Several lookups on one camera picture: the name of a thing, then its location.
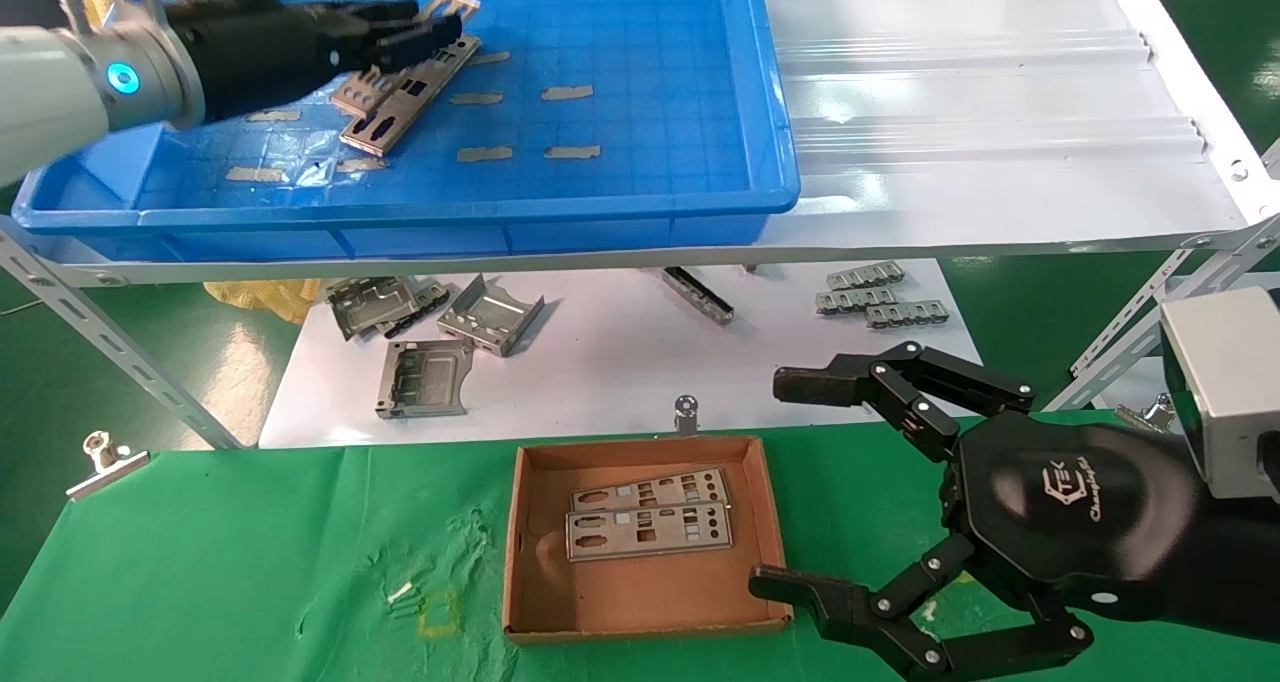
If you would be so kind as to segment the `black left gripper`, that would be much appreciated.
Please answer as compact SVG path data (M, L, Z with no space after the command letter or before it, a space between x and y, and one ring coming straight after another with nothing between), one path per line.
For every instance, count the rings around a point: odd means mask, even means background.
M463 17L419 17L416 0L191 0L165 8L195 64L204 113L215 123L262 111L364 67L406 70L461 38Z

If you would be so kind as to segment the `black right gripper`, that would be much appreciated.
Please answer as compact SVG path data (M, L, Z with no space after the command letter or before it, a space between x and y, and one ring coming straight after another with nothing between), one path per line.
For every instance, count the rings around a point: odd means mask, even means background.
M951 534L882 589L751 569L753 596L809 610L823 640L870 650L905 681L983 681L1084 653L1094 636L1065 607L1116 621L1171 613L1172 567L1201 511L1201 476L1179 441L1024 416L1028 383L914 340L777 369L772 392L790 404L869 407L928 461L952 461L957 485L948 523L966 536ZM995 417L959 439L934 399ZM916 610L966 572L1030 623L952 638L918 627Z

